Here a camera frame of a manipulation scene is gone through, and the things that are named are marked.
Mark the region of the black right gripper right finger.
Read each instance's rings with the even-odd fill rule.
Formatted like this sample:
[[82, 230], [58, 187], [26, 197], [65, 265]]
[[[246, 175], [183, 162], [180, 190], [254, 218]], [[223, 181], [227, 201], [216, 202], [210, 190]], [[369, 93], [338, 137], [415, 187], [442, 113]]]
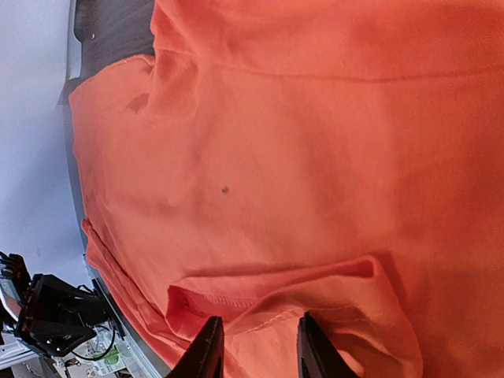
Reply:
[[309, 312], [298, 322], [297, 355], [300, 378], [358, 378]]

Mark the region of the orange t-shirt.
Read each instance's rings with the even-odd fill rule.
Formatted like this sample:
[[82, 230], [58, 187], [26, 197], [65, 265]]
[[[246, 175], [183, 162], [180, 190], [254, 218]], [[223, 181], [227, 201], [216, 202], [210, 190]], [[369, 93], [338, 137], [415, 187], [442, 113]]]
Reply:
[[158, 1], [154, 55], [71, 95], [87, 260], [174, 366], [503, 374], [503, 4]]

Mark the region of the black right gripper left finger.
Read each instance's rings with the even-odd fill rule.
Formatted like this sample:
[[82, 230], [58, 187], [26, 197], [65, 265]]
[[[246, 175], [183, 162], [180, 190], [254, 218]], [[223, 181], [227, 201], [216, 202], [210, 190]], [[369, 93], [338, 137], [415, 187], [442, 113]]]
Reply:
[[224, 372], [224, 326], [210, 317], [169, 374], [169, 378], [221, 378]]

